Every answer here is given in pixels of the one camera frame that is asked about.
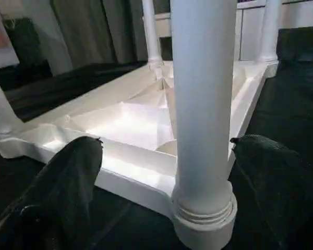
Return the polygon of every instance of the gray curtain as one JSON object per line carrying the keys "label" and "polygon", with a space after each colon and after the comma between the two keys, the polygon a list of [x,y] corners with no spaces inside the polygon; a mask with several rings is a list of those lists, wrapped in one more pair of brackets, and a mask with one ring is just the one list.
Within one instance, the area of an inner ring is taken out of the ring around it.
{"label": "gray curtain", "polygon": [[[75,68],[147,60],[141,0],[51,0]],[[155,0],[155,13],[170,0]]]}

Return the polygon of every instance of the column base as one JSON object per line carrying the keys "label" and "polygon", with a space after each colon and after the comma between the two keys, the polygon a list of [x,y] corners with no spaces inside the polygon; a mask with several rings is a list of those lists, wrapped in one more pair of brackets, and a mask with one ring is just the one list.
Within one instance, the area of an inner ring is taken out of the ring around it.
{"label": "column base", "polygon": [[265,78],[272,78],[276,76],[279,61],[271,61],[266,63],[268,65],[266,73],[264,74]]}
{"label": "column base", "polygon": [[194,250],[221,250],[230,241],[237,213],[234,194],[224,210],[204,218],[190,214],[188,219],[176,204],[173,205],[174,228],[179,239],[187,247]]}

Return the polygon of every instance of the white wall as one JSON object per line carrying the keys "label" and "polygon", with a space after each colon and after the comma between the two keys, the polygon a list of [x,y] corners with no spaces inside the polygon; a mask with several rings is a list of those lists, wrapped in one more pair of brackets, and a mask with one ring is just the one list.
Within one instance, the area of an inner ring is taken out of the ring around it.
{"label": "white wall", "polygon": [[48,60],[52,74],[73,70],[72,62],[50,0],[21,0],[41,42],[41,50]]}
{"label": "white wall", "polygon": [[[284,0],[282,6],[281,28],[292,29],[313,27],[313,1],[295,2]],[[235,60],[255,60],[266,0],[256,0],[238,4],[235,27]],[[160,37],[171,36],[171,16],[169,13],[155,16],[156,28]]]}
{"label": "white wall", "polygon": [[[241,60],[255,60],[258,55],[264,8],[244,9]],[[283,4],[281,29],[313,27],[313,1]]]}
{"label": "white wall", "polygon": [[25,15],[22,0],[0,0],[0,13],[5,18],[18,18]]}
{"label": "white wall", "polygon": [[5,19],[27,17],[32,20],[53,75],[73,70],[50,0],[0,0],[0,12]]}

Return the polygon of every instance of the black floor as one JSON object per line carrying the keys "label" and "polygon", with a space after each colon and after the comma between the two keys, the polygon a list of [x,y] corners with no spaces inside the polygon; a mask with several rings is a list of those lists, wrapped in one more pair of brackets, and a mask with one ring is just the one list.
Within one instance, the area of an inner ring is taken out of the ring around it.
{"label": "black floor", "polygon": [[[20,112],[28,117],[28,107]],[[37,112],[32,109],[32,116]],[[282,64],[277,77],[266,82],[247,133],[281,142],[313,166],[313,64]],[[27,157],[5,160],[0,156],[0,212],[21,194],[42,166]],[[230,181],[238,200],[238,215],[233,238],[225,249],[278,249],[259,211],[254,211],[248,184],[236,167]],[[167,218],[97,187],[91,217],[95,249],[186,249]]]}

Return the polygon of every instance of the white platform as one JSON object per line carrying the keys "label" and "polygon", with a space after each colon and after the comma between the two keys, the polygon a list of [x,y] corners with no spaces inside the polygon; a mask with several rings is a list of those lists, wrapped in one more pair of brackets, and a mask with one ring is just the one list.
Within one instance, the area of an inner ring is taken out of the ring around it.
{"label": "white platform", "polygon": [[[1,155],[46,163],[79,136],[101,138],[104,161],[95,185],[171,217],[177,161],[171,68],[165,62],[164,77],[157,80],[144,66],[28,122],[24,131],[0,138]],[[266,70],[265,64],[235,63],[231,138],[244,134]]]}

